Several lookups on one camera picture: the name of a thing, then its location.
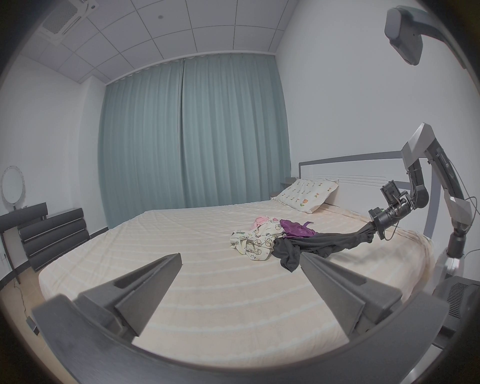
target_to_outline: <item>dark gray garment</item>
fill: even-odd
[[[361,243],[371,243],[374,234],[371,227],[364,226],[354,233],[317,233],[308,238],[276,239],[272,255],[280,259],[282,267],[293,272],[299,266],[302,252],[326,258],[332,253],[355,248]]]

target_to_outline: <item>curtain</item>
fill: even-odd
[[[185,60],[183,181],[188,206],[268,200],[290,175],[287,115],[275,58]]]
[[[179,149],[183,61],[107,86],[99,181],[109,228],[151,209],[183,208]]]
[[[152,209],[267,200],[290,175],[274,57],[182,59],[108,85],[98,158],[110,228]]]

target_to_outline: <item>pillow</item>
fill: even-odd
[[[300,212],[313,213],[337,187],[337,181],[298,179],[274,197],[274,200]]]

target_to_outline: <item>baseboard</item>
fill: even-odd
[[[102,233],[105,233],[108,231],[108,227],[102,228],[100,231],[94,232],[90,235],[90,239],[93,239],[94,237],[97,237],[98,235],[101,235]]]
[[[23,264],[20,264],[18,267],[16,267],[15,272],[19,275],[29,267],[30,267],[30,262],[27,260]],[[15,274],[13,273],[13,271],[10,271],[9,273],[7,273],[7,275],[2,280],[0,280],[0,290],[2,290],[3,287],[6,286],[8,283],[10,283],[14,278],[15,278]]]

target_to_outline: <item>cartoon print shirt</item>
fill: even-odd
[[[266,260],[273,250],[275,239],[283,237],[285,231],[277,218],[268,219],[257,229],[235,231],[230,237],[230,248],[252,260]]]

